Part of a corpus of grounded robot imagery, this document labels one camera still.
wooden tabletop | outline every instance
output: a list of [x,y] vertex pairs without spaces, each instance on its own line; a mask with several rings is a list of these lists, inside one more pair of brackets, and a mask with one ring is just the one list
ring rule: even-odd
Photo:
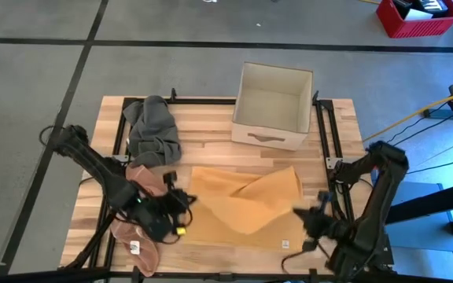
[[[104,156],[112,154],[124,98],[106,96],[102,100],[91,146]],[[333,104],[344,156],[363,156],[363,143],[352,100],[334,99]],[[169,105],[169,109],[176,119],[183,155],[178,164],[161,170],[168,171],[171,168],[178,172],[177,187],[185,189],[188,186],[192,166],[216,167],[261,175],[294,166],[303,183],[306,200],[317,204],[318,191],[328,190],[315,108],[312,108],[311,113],[311,132],[296,152],[230,141],[233,105]],[[327,115],[324,115],[324,119],[333,156],[333,139]],[[128,135],[128,130],[129,127],[126,125],[125,137]],[[125,151],[124,144],[120,154]],[[370,191],[371,188],[363,182],[357,183],[351,191],[356,217],[362,214]],[[84,182],[79,187],[62,253],[61,266],[70,263],[94,234],[101,199],[101,187],[95,181]],[[325,238],[321,242],[324,249],[331,254],[335,244]],[[102,241],[99,265],[104,262],[106,245],[107,234]],[[181,242],[161,245],[159,249],[161,259],[157,272],[280,274],[282,273],[281,259],[287,255],[287,252],[258,248]],[[324,254],[317,250],[288,260],[285,267],[291,274],[307,274],[309,268],[315,268],[319,274],[330,274],[330,271],[324,267],[325,261]],[[112,270],[132,271],[133,266],[123,246],[117,242],[112,259]]]

yellow sticker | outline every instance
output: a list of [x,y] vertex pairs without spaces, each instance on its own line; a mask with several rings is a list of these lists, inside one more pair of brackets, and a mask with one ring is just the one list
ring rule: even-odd
[[186,234],[186,228],[185,227],[178,227],[178,228],[176,228],[176,233],[179,236],[182,236],[182,235]]

fabric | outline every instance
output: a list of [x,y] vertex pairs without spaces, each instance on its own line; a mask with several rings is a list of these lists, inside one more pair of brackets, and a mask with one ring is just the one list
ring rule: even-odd
[[144,102],[134,102],[123,111],[133,126],[129,134],[129,151],[133,165],[147,168],[172,164],[181,159],[178,128],[167,102],[159,96],[149,96]]
[[304,231],[293,205],[303,193],[293,167],[265,176],[194,167],[187,193],[197,202],[183,241],[301,250]]
[[[136,181],[140,186],[147,189],[154,196],[162,196],[168,191],[164,181],[144,166],[127,166],[125,177],[127,180]],[[141,273],[146,277],[152,276],[157,269],[160,257],[157,246],[149,239],[148,235],[145,234],[142,228],[140,226],[121,222],[115,219],[113,220],[110,229],[113,236],[118,241],[123,243],[127,253],[131,255],[131,258],[134,260],[134,264],[138,267]],[[131,254],[131,241],[139,241],[139,255]]]

gray floor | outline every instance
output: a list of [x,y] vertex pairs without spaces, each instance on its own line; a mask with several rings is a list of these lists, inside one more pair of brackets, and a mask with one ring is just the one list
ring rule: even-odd
[[[0,37],[85,39],[99,3],[0,0]],[[453,28],[440,37],[390,39],[375,9],[352,0],[111,0],[97,39],[453,46]],[[38,132],[53,122],[80,51],[81,46],[0,44],[0,248],[42,151]],[[183,96],[234,96],[244,61],[314,70],[315,89],[323,97],[354,99],[363,137],[448,96],[453,84],[453,54],[448,53],[95,46],[67,123],[82,124],[91,134],[104,95],[169,95],[175,87]],[[431,123],[422,121],[411,132]],[[453,146],[453,122],[400,146],[407,150],[411,170],[453,161],[453,149],[442,153]],[[12,272],[57,267],[80,175],[70,160],[52,159]],[[450,187],[453,166],[408,175],[407,180]],[[453,279],[449,252],[394,252],[401,273]]]

red crate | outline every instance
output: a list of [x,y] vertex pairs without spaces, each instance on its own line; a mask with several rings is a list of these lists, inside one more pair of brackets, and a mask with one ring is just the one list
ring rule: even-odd
[[378,19],[391,38],[442,35],[453,25],[453,1],[443,0],[448,7],[448,17],[429,20],[407,20],[401,18],[392,0],[382,0],[377,8]]

